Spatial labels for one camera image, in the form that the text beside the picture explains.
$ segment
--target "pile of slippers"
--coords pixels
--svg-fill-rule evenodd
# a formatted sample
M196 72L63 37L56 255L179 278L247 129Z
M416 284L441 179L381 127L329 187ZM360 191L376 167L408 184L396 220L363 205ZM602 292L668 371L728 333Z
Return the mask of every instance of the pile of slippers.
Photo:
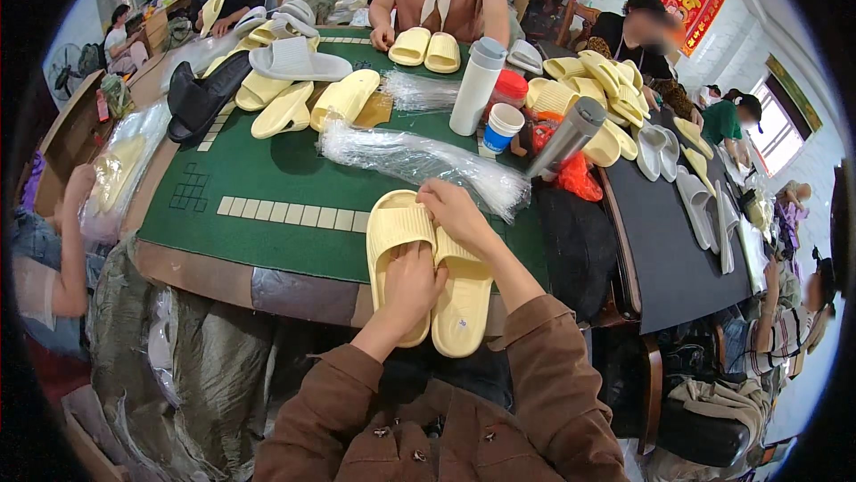
M461 67L461 49L451 34L413 27L399 34L387 56L401 66L424 67L438 74L453 74Z
M374 310L383 304L386 272L395 250L408 242L431 244L434 266L443 262L449 280L430 316L425 316L399 347L420 344L431 330L437 352L463 358L476 351L485 337L493 278L487 264L467 252L443 228L434 228L428 211L416 203L412 190L394 190L371 209L366 230L371 298Z

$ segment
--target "bottle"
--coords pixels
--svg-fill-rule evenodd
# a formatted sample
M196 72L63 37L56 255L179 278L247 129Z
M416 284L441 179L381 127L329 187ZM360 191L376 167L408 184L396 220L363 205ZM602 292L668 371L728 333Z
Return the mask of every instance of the bottle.
M461 136L476 132L478 119L485 111L493 87L497 84L508 51L497 40L483 36L470 46L461 90L455 99L449 127Z

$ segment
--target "plastic bag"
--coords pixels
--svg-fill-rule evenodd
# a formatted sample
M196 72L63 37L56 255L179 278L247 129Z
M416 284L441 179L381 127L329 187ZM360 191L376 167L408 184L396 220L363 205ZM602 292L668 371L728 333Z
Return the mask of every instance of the plastic bag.
M333 109L327 113L317 148L339 165L374 169L413 185L429 177L455 183L470 193L479 209L506 223L512 223L531 198L529 179L516 169L418 134L352 128Z

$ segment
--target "green shirt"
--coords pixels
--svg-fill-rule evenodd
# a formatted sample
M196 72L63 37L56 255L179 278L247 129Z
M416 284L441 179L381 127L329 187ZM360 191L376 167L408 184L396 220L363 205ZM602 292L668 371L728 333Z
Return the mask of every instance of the green shirt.
M737 119L737 107L730 101L720 101L702 111L704 127L701 135L713 145L722 139L741 140L741 122Z

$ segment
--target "white shirt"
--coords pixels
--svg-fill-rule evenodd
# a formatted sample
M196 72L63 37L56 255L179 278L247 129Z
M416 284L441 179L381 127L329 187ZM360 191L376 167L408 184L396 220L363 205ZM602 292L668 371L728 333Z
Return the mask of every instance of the white shirt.
M107 34L107 39L104 40L104 57L107 59L108 64L113 62L113 56L110 54L110 48L115 45L124 45L126 40L128 40L128 32L125 30L124 25L120 28L111 29Z

